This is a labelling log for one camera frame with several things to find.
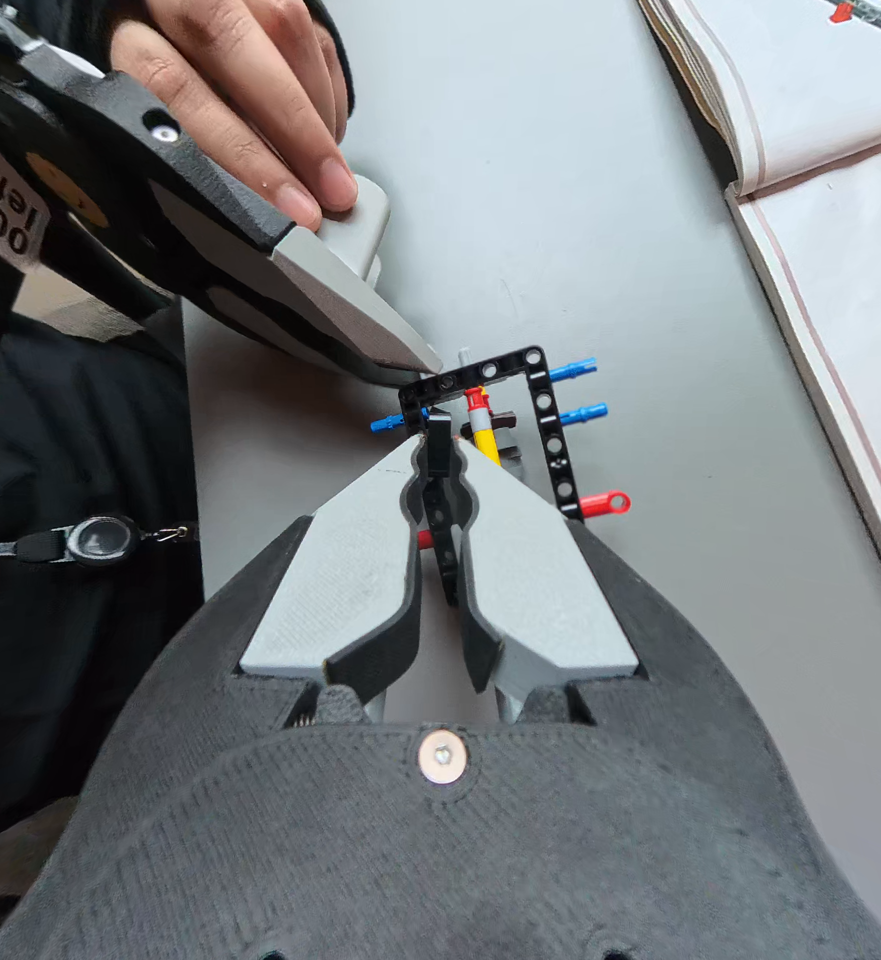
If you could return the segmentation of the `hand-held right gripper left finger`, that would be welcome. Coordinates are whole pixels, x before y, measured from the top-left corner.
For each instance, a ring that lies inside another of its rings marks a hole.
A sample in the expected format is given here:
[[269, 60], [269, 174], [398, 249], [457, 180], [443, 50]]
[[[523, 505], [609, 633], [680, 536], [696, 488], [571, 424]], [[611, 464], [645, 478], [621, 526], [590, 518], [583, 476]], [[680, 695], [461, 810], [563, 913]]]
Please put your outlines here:
[[380, 698], [419, 650], [421, 566], [412, 437], [318, 507], [243, 651], [242, 673]]

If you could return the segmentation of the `person's left hand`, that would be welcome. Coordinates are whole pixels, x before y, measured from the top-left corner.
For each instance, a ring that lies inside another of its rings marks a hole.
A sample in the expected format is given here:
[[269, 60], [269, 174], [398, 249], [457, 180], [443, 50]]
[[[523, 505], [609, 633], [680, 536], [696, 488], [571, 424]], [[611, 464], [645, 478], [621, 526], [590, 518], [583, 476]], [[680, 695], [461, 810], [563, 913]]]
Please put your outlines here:
[[349, 69], [310, 2], [111, 6], [109, 61], [158, 98], [209, 158], [297, 224], [358, 197], [340, 151]]

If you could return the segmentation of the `white instruction booklet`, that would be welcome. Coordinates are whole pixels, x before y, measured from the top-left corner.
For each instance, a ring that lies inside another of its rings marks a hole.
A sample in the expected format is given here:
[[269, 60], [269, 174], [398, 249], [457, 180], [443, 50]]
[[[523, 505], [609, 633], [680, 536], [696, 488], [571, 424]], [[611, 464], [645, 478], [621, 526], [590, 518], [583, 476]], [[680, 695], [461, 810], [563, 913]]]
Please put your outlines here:
[[881, 557], [881, 1], [642, 1]]

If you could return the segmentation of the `lego engine frame assembly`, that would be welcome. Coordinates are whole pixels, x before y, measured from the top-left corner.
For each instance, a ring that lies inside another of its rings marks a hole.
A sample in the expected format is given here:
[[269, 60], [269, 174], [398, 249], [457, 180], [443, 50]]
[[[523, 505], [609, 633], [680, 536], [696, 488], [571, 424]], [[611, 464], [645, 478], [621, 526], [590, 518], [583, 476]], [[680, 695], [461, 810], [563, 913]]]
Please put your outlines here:
[[444, 598], [452, 608], [459, 604], [460, 572], [454, 529], [464, 529], [471, 513], [466, 494], [459, 487], [457, 442], [473, 446], [500, 467], [519, 462], [521, 457], [517, 447], [502, 448], [497, 444], [496, 432], [516, 427], [518, 417], [512, 411], [495, 412], [489, 386], [510, 378], [525, 378], [554, 504], [567, 519], [581, 522], [626, 513], [631, 509], [630, 497], [621, 490], [575, 498], [577, 485], [569, 461], [565, 429], [605, 417], [608, 407], [605, 403], [596, 403], [563, 412], [557, 405], [554, 385], [595, 373], [597, 361], [594, 357], [551, 368], [538, 346], [528, 346], [479, 362], [474, 362], [470, 350], [464, 347], [458, 353], [458, 361], [459, 366], [454, 370], [429, 378], [426, 387], [410, 386], [400, 390], [400, 412], [375, 419], [369, 425], [374, 434], [400, 427], [423, 434], [423, 407], [435, 407], [451, 414], [454, 437], [450, 476], [424, 484], [420, 475], [426, 528], [418, 533], [418, 548], [433, 550]]

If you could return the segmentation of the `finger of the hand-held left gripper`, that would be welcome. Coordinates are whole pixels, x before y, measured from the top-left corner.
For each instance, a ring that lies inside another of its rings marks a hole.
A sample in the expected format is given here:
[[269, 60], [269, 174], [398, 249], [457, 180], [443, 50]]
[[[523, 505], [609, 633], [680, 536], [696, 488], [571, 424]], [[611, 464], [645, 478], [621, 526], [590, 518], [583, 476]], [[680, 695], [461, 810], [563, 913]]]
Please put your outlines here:
[[375, 289], [390, 201], [370, 179], [356, 183], [357, 201], [340, 219], [323, 221], [317, 232], [293, 224], [265, 253], [151, 182], [160, 209], [199, 255], [199, 289], [183, 299], [230, 328], [210, 306], [210, 289], [224, 287], [305, 344], [308, 335], [296, 331], [294, 316], [380, 367], [439, 373], [441, 357]]
[[212, 315], [232, 330], [329, 373], [392, 388], [404, 387], [420, 379], [416, 372], [378, 366], [373, 361], [357, 357], [337, 339], [314, 330], [300, 317], [293, 316], [295, 331], [308, 335], [308, 342], [302, 342], [282, 324], [225, 287], [210, 289], [210, 306]]

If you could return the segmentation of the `person's torso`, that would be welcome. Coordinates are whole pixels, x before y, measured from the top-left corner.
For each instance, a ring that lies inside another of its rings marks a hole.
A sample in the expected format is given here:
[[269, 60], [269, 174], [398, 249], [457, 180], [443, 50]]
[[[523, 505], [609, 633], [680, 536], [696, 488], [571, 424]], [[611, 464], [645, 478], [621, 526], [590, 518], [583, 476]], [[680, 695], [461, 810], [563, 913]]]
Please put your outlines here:
[[[147, 333], [110, 342], [11, 315], [0, 340], [0, 543], [120, 515], [197, 521], [183, 361]], [[79, 793], [118, 714], [203, 603], [199, 543], [130, 558], [0, 558], [0, 832]]]

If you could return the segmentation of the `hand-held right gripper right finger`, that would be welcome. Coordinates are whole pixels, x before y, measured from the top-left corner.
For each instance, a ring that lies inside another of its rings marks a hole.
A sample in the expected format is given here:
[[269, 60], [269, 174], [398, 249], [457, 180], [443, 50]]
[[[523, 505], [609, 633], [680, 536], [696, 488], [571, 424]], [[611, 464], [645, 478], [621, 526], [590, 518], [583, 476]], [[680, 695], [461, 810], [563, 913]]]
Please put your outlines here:
[[588, 534], [471, 443], [455, 438], [458, 609], [475, 691], [516, 722], [529, 694], [633, 676], [639, 657], [582, 552]]

